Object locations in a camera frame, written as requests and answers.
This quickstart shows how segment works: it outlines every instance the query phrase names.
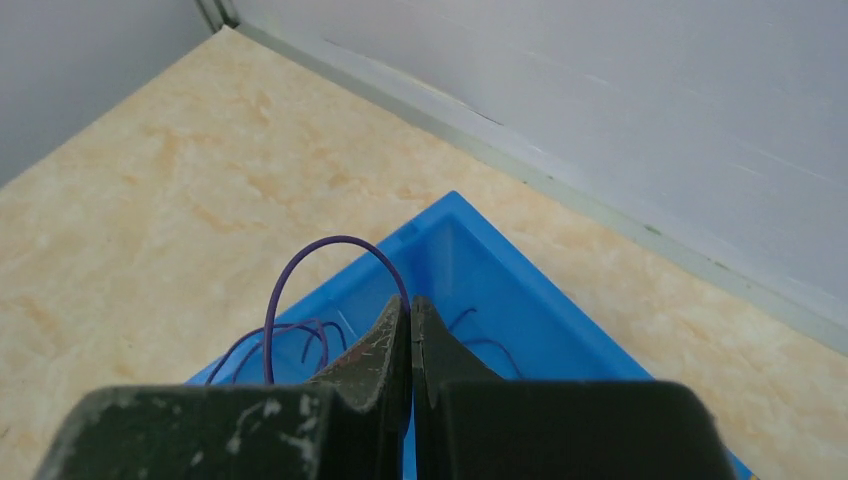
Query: blue plastic bin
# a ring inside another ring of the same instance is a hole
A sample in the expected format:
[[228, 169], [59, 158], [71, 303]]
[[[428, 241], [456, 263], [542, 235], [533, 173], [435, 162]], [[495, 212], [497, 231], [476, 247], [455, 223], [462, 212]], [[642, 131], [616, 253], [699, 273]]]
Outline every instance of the blue plastic bin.
[[[456, 192], [447, 194], [378, 246], [397, 266], [410, 295], [431, 298], [446, 323], [469, 308], [476, 309], [459, 324], [454, 332], [457, 338], [500, 342], [526, 378], [652, 378]], [[397, 287], [385, 267], [365, 254], [277, 321], [335, 321], [350, 345], [368, 331], [395, 293]], [[293, 331], [274, 339], [278, 383], [300, 383], [314, 373], [321, 348], [313, 342], [307, 361], [301, 363], [307, 337], [304, 332]], [[333, 330], [328, 330], [328, 337], [332, 359], [342, 352], [342, 345]], [[242, 344], [214, 383], [231, 383], [233, 370], [260, 338], [258, 334]], [[496, 346], [477, 344], [469, 348], [501, 376], [516, 378], [512, 364]], [[202, 384], [215, 363], [188, 383]], [[262, 381], [261, 355], [257, 352], [248, 359], [237, 383]], [[404, 476], [416, 478], [414, 425], [410, 425], [404, 448]], [[732, 460], [740, 479], [752, 477], [735, 456]]]

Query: marble tabletop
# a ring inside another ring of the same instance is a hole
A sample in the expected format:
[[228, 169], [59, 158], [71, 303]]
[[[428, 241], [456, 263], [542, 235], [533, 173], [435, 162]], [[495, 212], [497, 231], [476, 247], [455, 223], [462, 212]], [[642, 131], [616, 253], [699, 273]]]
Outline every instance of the marble tabletop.
[[[0, 478], [85, 392], [182, 382], [261, 324], [300, 247], [450, 190], [761, 477], [844, 478], [848, 358], [229, 29], [0, 190]], [[307, 259], [281, 308], [360, 254]]]

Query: beige marble surface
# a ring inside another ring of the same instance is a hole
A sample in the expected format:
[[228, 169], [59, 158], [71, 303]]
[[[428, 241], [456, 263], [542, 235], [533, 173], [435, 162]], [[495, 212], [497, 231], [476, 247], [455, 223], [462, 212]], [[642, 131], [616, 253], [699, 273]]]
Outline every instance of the beige marble surface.
[[[767, 479], [848, 472], [848, 358], [225, 30], [0, 190], [0, 478], [95, 387], [181, 382], [286, 260], [459, 190]], [[360, 254], [318, 252], [283, 307]]]

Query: blue box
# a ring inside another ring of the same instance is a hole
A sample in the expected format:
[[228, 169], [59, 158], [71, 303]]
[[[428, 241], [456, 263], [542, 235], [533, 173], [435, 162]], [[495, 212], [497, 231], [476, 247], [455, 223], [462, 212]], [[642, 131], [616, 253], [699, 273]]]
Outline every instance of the blue box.
[[[512, 246], [461, 195], [451, 192], [399, 228], [378, 247], [398, 268], [410, 295], [429, 297], [445, 322], [462, 312], [455, 330], [459, 340], [486, 338], [510, 352], [523, 377], [552, 380], [645, 380], [651, 375]], [[278, 317], [280, 323], [308, 318], [334, 321], [348, 345], [368, 331], [397, 287], [383, 265], [365, 254]], [[262, 319], [257, 319], [257, 327]], [[277, 383], [301, 383], [315, 372], [318, 342], [301, 362], [309, 334], [293, 331], [274, 339]], [[254, 335], [227, 361], [214, 384], [232, 382], [233, 371], [261, 339]], [[328, 330], [330, 359], [342, 351]], [[507, 355], [492, 344], [469, 348], [505, 378], [517, 372]], [[189, 380], [202, 384], [214, 362]], [[262, 383], [261, 354], [247, 360], [237, 383]], [[416, 478], [415, 430], [406, 436], [404, 476]], [[752, 478], [735, 456], [737, 476]]]

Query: gray wall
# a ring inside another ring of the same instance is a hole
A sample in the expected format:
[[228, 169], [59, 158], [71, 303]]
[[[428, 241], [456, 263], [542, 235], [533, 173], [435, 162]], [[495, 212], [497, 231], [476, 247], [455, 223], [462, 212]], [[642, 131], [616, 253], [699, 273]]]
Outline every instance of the gray wall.
[[2, 0], [0, 186], [210, 34], [192, 0]]
[[236, 7], [446, 92], [527, 162], [848, 327], [843, 0]]

